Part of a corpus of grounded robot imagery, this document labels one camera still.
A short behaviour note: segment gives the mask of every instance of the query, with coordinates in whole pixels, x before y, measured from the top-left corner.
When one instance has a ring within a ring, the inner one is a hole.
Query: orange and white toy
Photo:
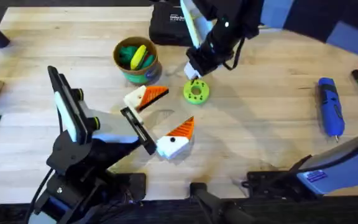
[[[124,103],[136,119],[143,123],[140,112],[168,93],[165,86],[141,86],[124,97]],[[174,130],[157,139],[157,152],[167,159],[174,158],[189,146],[193,136],[194,117],[189,118]]]

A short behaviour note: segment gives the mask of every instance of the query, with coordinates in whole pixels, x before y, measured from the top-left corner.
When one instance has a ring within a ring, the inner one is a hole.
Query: white toy piece
[[[162,157],[172,159],[177,154],[183,152],[187,148],[189,142],[190,140],[186,137],[163,136],[157,140],[157,152]]]

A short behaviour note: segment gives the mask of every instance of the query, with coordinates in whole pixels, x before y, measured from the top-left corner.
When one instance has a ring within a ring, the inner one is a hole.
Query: blue tool
[[[320,78],[318,80],[318,87],[324,129],[328,136],[335,136],[338,142],[339,136],[345,130],[345,122],[334,80],[332,78]]]

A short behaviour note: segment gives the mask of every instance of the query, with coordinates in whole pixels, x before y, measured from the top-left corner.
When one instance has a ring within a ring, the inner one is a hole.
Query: label
[[[180,15],[178,15],[178,14],[171,13],[171,14],[169,15],[169,21],[170,21],[170,22],[184,22],[184,21],[185,21],[185,17],[180,16]]]
[[[308,179],[309,182],[313,183],[317,180],[321,180],[327,177],[327,174],[324,173],[322,170],[315,170],[311,172],[305,172],[303,176]]]

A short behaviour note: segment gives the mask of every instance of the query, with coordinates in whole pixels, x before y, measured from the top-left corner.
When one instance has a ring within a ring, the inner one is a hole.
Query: yellow toy
[[[139,65],[142,65],[143,59],[146,55],[146,46],[141,45],[135,52],[134,57],[131,59],[131,70],[136,70]]]

